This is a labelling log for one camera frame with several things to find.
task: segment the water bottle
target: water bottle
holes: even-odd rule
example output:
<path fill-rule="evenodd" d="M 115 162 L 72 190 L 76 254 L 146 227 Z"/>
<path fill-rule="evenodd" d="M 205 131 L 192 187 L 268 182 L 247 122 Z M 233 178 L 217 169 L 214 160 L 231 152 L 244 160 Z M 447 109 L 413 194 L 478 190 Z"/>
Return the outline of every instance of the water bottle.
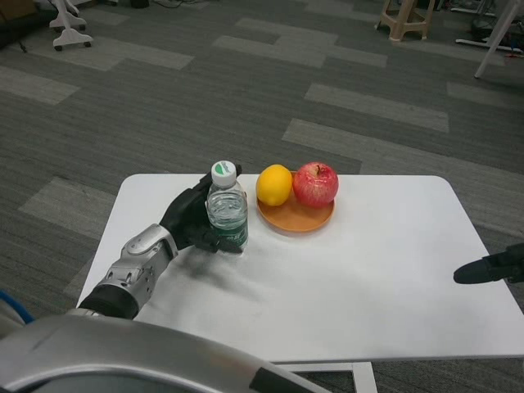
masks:
<path fill-rule="evenodd" d="M 232 162 L 219 161 L 211 167 L 210 191 L 207 194 L 207 216 L 221 237 L 242 249 L 247 244 L 247 199 L 237 181 Z"/>

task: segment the white bottle cap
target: white bottle cap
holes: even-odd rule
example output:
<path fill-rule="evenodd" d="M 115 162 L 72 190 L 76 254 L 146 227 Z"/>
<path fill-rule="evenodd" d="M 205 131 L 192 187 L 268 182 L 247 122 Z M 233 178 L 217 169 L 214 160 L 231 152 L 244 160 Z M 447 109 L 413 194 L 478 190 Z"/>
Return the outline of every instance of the white bottle cap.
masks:
<path fill-rule="evenodd" d="M 237 181 L 237 168 L 230 161 L 219 161 L 211 167 L 211 178 L 219 187 L 231 187 Z"/>

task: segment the blue cable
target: blue cable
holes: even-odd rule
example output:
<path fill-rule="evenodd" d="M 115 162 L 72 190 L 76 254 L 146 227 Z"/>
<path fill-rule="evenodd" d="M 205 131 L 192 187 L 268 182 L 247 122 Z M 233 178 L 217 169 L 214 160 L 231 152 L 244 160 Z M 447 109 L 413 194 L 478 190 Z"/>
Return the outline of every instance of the blue cable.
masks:
<path fill-rule="evenodd" d="M 34 321 L 33 316 L 21 305 L 18 301 L 10 297 L 5 291 L 0 290 L 0 300 L 8 303 L 25 323 L 31 323 Z"/>

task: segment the lemon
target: lemon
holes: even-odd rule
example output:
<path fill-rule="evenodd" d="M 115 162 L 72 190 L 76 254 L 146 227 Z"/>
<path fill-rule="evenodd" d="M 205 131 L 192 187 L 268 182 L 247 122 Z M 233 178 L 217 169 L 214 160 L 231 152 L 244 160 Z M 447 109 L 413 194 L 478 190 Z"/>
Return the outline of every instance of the lemon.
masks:
<path fill-rule="evenodd" d="M 256 197 L 268 206 L 280 206 L 287 201 L 292 186 L 291 172 L 282 165 L 271 165 L 256 181 Z"/>

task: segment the bottle label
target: bottle label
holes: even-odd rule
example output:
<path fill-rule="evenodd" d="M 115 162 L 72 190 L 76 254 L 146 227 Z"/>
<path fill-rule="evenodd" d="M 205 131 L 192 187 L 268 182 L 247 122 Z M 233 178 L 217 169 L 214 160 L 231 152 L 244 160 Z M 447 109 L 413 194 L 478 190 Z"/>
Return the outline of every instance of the bottle label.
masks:
<path fill-rule="evenodd" d="M 213 228 L 218 236 L 228 239 L 237 246 L 242 246 L 247 240 L 247 219 L 243 224 L 233 229 Z"/>

